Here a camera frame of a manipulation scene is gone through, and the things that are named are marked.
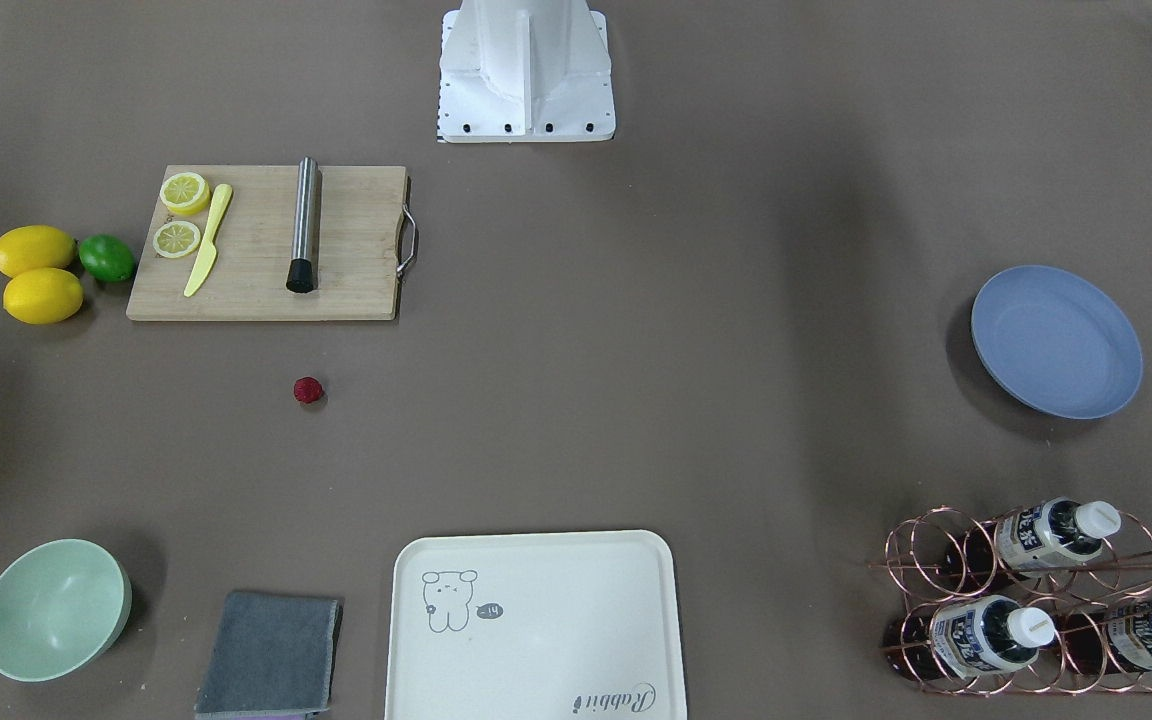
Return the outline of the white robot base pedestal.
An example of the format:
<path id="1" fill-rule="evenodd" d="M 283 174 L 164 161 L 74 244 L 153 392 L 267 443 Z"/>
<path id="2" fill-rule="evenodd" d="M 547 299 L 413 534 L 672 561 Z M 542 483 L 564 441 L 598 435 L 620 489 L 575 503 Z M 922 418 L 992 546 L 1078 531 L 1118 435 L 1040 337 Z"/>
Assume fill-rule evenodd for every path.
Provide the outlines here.
<path id="1" fill-rule="evenodd" d="M 444 14 L 435 138 L 611 141 L 607 18 L 585 1 L 463 1 Z"/>

